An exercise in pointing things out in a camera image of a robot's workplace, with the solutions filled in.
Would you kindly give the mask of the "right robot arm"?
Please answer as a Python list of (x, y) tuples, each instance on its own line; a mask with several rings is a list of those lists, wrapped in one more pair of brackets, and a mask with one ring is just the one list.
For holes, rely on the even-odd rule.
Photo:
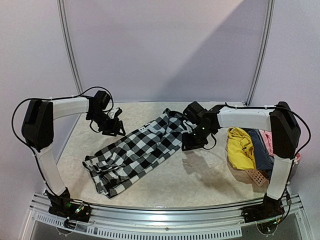
[(285, 101), (275, 106), (260, 107), (231, 106), (218, 104), (207, 110), (198, 102), (190, 103), (183, 111), (187, 119), (195, 125), (190, 133), (182, 135), (182, 150), (203, 148), (210, 134), (215, 135), (222, 128), (238, 127), (270, 132), (274, 164), (266, 196), (269, 198), (259, 206), (262, 218), (269, 218), (278, 210), (279, 200), (286, 188), (296, 158), (301, 129)]

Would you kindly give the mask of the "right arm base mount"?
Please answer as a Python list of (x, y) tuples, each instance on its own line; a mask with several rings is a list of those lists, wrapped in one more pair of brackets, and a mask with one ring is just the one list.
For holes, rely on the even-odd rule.
[(262, 203), (243, 207), (241, 209), (241, 216), (244, 218), (245, 223), (257, 222), (281, 216), (280, 219), (276, 219), (273, 222), (273, 225), (278, 225), (290, 212), (292, 204), (290, 197), (286, 200), (286, 203), (288, 205), (287, 212), (285, 212), (281, 199), (273, 199), (265, 195)]

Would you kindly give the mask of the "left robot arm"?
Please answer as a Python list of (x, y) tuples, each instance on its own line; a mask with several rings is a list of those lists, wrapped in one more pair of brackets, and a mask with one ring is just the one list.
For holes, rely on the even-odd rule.
[(86, 120), (96, 123), (98, 132), (106, 136), (125, 136), (120, 108), (108, 109), (111, 95), (99, 90), (94, 96), (40, 99), (32, 98), (22, 123), (21, 133), (25, 143), (34, 152), (38, 170), (47, 190), (54, 196), (67, 191), (53, 154), (54, 121), (60, 118), (85, 114)]

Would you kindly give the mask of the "black white checkered shirt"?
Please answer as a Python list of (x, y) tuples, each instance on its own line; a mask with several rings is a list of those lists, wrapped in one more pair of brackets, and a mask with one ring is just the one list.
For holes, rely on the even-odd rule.
[(180, 150), (182, 135), (193, 128), (184, 114), (167, 108), (156, 119), (86, 156), (82, 164), (97, 193), (111, 199)]

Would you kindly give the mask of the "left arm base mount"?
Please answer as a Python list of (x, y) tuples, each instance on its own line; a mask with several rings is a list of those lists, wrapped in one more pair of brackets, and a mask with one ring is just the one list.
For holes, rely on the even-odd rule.
[(51, 215), (72, 221), (88, 223), (91, 217), (91, 206), (82, 200), (71, 198), (68, 188), (60, 195), (51, 194), (48, 190), (44, 193), (50, 200), (48, 212)]

